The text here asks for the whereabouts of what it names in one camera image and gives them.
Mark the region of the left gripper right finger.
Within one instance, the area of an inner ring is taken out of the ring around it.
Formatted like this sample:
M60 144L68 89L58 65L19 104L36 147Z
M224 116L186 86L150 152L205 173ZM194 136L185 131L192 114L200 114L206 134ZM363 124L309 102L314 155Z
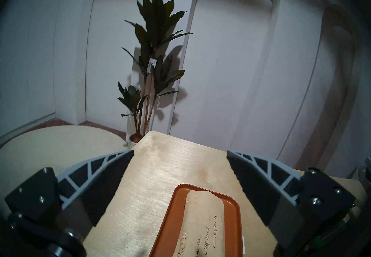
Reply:
M235 150L227 160L263 224L277 241L274 252L315 252L344 228L355 196L316 167L301 175L273 159Z

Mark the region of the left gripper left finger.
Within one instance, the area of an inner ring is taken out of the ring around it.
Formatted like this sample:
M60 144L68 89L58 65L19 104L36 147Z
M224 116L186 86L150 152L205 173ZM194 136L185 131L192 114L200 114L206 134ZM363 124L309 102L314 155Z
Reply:
M134 157L134 150L91 158L56 175L43 167L6 191L11 213L29 222L63 231L70 228L85 238L97 226Z

